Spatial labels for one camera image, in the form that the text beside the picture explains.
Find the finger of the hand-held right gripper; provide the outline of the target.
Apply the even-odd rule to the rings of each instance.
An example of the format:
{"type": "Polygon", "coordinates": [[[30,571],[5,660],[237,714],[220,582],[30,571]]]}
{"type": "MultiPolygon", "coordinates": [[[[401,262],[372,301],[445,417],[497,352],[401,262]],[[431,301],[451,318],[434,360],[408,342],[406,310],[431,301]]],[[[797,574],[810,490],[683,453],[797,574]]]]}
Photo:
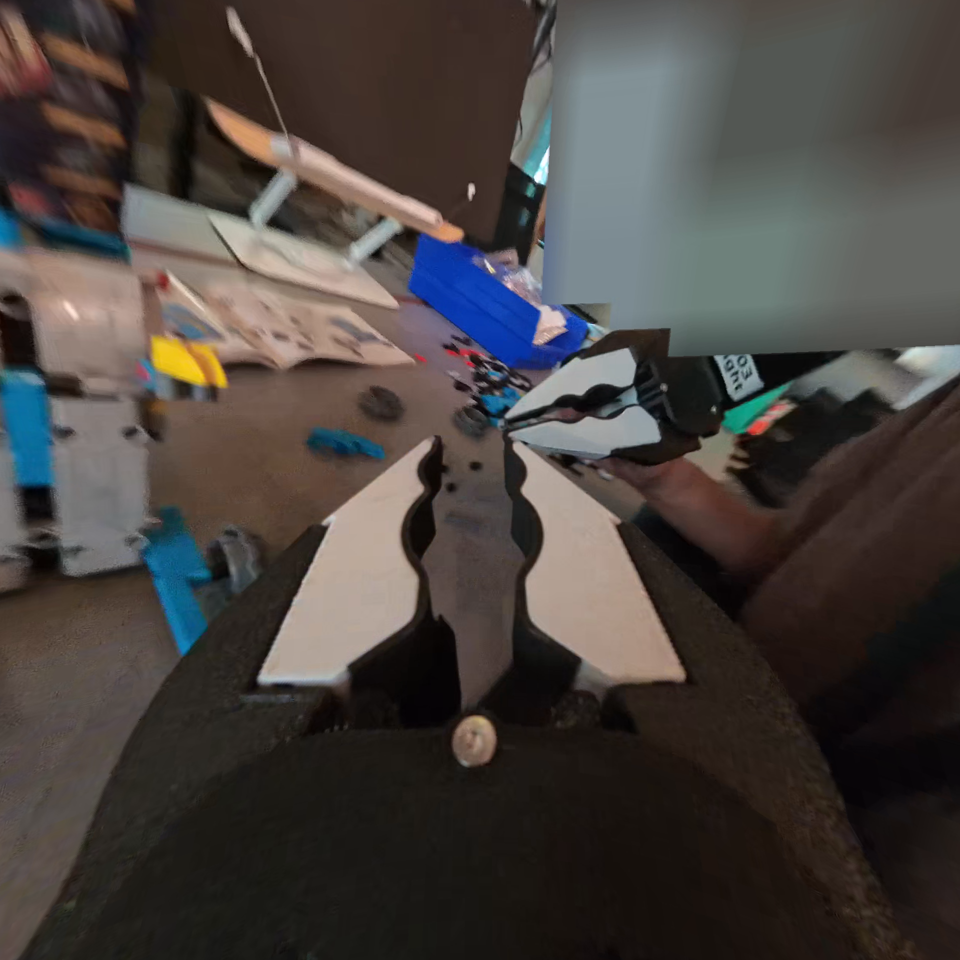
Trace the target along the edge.
{"type": "Polygon", "coordinates": [[[554,411],[590,413],[632,389],[639,366],[630,348],[578,355],[526,392],[504,422],[538,421],[554,411]]]}
{"type": "Polygon", "coordinates": [[[515,444],[581,461],[608,459],[618,451],[655,448],[663,440],[658,421],[641,406],[621,406],[610,414],[599,413],[564,404],[506,415],[502,426],[515,444]]]}

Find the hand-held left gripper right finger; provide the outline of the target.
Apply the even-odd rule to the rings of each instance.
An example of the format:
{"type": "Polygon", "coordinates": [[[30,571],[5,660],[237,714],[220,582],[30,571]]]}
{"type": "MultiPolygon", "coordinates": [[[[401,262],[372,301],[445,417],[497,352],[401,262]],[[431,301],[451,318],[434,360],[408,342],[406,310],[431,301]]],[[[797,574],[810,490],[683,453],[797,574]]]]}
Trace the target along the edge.
{"type": "Polygon", "coordinates": [[[570,693],[684,685],[688,672],[618,517],[527,446],[506,439],[510,534],[522,554],[511,661],[492,712],[551,712],[570,693]]]}

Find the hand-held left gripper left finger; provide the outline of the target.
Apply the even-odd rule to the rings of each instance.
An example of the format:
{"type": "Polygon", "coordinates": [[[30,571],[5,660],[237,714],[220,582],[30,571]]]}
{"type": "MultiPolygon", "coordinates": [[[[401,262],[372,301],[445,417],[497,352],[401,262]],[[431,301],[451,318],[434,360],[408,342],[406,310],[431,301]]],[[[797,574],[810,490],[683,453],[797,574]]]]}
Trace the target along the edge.
{"type": "Polygon", "coordinates": [[[401,724],[459,713],[455,635],[434,611],[424,565],[444,453],[440,436],[426,438],[321,522],[259,690],[327,690],[343,703],[373,695],[401,724]]]}

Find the blue toy brick beam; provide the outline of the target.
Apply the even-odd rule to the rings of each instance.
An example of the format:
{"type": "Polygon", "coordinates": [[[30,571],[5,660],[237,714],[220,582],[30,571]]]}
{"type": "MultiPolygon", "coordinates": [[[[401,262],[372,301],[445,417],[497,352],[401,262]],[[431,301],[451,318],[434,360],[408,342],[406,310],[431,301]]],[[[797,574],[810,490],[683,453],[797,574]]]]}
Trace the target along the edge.
{"type": "Polygon", "coordinates": [[[377,461],[386,458],[381,444],[344,429],[316,427],[309,432],[305,445],[308,450],[327,451],[340,457],[364,457],[377,461]]]}

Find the grey desk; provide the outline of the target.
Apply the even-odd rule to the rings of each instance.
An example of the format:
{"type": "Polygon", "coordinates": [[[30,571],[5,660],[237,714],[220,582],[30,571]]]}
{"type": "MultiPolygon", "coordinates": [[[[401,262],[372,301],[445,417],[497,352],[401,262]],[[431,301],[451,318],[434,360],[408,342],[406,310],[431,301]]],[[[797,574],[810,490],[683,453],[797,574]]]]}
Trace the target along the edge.
{"type": "MultiPolygon", "coordinates": [[[[458,642],[462,695],[476,701],[510,660],[509,581],[521,554],[510,536],[498,436],[452,422],[464,403],[442,348],[451,326],[425,306],[355,307],[403,352],[407,366],[314,363],[288,371],[234,368],[213,403],[169,407],[150,447],[150,490],[179,508],[203,545],[235,524],[281,552],[429,436],[439,435],[454,493],[436,502],[425,565],[435,611],[458,642]],[[395,422],[364,414],[371,385],[395,392],[395,422]],[[382,461],[307,448],[316,428],[381,445],[382,461]],[[481,461],[483,469],[470,470],[481,461]]],[[[18,958],[54,903],[127,738],[177,651],[148,573],[38,579],[2,597],[1,953],[18,958]]]]}

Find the person's right hand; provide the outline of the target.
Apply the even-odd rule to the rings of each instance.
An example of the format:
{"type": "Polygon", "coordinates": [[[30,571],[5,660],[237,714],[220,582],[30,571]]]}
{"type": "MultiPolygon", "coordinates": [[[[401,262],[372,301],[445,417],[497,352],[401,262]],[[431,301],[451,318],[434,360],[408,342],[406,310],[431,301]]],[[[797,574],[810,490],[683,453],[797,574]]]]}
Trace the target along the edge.
{"type": "Polygon", "coordinates": [[[653,510],[671,522],[709,510],[715,495],[722,492],[714,479],[686,458],[642,464],[610,457],[599,466],[637,490],[653,510]]]}

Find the pile of toy brick pieces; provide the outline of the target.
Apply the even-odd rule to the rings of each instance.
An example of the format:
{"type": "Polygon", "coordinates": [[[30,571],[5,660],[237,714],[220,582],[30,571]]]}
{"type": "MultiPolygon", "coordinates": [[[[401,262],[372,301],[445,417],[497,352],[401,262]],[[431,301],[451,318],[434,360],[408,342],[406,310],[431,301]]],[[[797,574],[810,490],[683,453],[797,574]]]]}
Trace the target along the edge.
{"type": "Polygon", "coordinates": [[[452,423],[466,437],[479,439],[500,429],[507,414],[533,388],[531,379],[472,346],[466,337],[452,337],[441,346],[461,366],[450,369],[454,388],[466,402],[452,415],[452,423]]]}

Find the clear plastic bag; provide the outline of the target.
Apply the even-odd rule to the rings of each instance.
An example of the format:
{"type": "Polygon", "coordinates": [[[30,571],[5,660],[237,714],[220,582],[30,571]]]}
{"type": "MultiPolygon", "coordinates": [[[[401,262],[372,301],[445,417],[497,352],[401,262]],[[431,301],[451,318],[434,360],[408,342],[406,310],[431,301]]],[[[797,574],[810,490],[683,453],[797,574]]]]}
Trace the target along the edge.
{"type": "Polygon", "coordinates": [[[539,306],[542,300],[542,283],[520,262],[514,248],[477,253],[473,265],[493,278],[513,294],[529,304],[539,306]]]}

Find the blue storage bin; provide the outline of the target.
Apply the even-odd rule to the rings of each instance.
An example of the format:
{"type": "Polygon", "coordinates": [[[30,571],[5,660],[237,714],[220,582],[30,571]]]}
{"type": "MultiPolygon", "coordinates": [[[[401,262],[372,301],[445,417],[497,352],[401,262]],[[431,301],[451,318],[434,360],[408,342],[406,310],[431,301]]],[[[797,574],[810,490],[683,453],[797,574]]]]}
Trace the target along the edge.
{"type": "Polygon", "coordinates": [[[587,322],[558,307],[565,329],[544,344],[534,342],[540,307],[513,292],[475,259],[479,250],[418,237],[409,290],[488,354],[511,368],[548,370],[578,352],[587,322]]]}

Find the grey toy gear wheel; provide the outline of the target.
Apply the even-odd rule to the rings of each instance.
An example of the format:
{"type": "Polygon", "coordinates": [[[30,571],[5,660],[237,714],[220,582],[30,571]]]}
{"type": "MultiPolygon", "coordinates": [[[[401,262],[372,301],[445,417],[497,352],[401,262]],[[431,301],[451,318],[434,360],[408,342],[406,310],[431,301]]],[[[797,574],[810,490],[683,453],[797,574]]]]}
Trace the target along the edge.
{"type": "Polygon", "coordinates": [[[358,395],[357,405],[368,417],[385,423],[399,421],[406,410],[394,391],[380,385],[370,385],[363,390],[358,395]]]}

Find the person's brown clothing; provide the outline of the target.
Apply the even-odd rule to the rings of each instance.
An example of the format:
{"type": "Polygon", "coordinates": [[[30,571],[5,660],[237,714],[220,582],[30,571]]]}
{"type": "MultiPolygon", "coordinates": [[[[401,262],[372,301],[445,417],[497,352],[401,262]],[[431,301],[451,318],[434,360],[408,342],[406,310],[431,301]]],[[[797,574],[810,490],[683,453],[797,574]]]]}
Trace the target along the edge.
{"type": "Polygon", "coordinates": [[[781,522],[741,624],[904,931],[927,958],[958,958],[958,378],[831,452],[781,522]]]}

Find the open instruction booklet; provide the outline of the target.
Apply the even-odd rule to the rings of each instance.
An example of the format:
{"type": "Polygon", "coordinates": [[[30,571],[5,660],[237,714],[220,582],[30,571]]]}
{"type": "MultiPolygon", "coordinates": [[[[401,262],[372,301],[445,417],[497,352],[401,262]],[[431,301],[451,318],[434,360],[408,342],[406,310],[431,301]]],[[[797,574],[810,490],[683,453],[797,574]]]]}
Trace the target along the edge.
{"type": "Polygon", "coordinates": [[[222,366],[289,371],[320,361],[375,368],[415,363],[352,309],[257,282],[222,281],[197,289],[167,272],[157,295],[166,328],[189,345],[210,349],[222,366]]]}

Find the blue grey toy brick robot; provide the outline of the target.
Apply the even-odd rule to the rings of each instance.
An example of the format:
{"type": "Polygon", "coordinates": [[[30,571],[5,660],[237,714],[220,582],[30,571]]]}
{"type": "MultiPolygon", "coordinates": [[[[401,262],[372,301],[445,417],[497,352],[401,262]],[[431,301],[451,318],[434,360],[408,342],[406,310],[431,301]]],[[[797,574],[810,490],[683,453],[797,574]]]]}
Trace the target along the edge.
{"type": "Polygon", "coordinates": [[[2,249],[1,589],[43,568],[74,579],[145,565],[186,654],[258,575],[230,529],[216,574],[176,508],[151,509],[149,458],[170,402],[212,402],[229,330],[174,274],[2,249]]]}

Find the white laptop stand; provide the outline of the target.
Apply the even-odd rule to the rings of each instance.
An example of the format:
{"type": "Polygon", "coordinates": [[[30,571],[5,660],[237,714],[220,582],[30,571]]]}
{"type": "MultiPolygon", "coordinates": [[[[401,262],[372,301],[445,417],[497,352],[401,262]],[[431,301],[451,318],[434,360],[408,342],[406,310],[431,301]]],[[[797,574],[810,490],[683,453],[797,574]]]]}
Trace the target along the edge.
{"type": "Polygon", "coordinates": [[[253,63],[279,129],[261,126],[221,102],[205,99],[217,131],[249,159],[274,171],[249,205],[246,218],[208,212],[213,231],[242,267],[262,278],[357,304],[399,309],[399,299],[366,272],[364,263],[406,230],[446,245],[459,243],[464,232],[438,210],[292,136],[254,42],[233,6],[225,9],[225,23],[253,63]],[[270,228],[283,204],[302,186],[318,188],[349,206],[377,215],[379,220],[342,250],[270,228]]]}

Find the dark divider panel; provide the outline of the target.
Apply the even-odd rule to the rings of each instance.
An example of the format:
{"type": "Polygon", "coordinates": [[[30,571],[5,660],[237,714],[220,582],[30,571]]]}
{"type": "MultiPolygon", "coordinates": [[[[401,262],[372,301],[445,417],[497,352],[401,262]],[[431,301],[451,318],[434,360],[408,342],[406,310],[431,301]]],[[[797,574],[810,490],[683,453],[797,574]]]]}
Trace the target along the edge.
{"type": "Polygon", "coordinates": [[[479,241],[498,226],[537,19],[521,1],[159,1],[151,66],[441,213],[479,241]]]}

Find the toy robot kit box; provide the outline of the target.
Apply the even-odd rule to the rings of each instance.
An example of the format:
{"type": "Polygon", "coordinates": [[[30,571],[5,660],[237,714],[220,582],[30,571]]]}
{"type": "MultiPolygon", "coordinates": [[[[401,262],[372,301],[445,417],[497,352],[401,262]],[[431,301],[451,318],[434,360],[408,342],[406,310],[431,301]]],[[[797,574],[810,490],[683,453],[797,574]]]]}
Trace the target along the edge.
{"type": "Polygon", "coordinates": [[[2,209],[119,252],[150,2],[1,3],[2,209]]]}

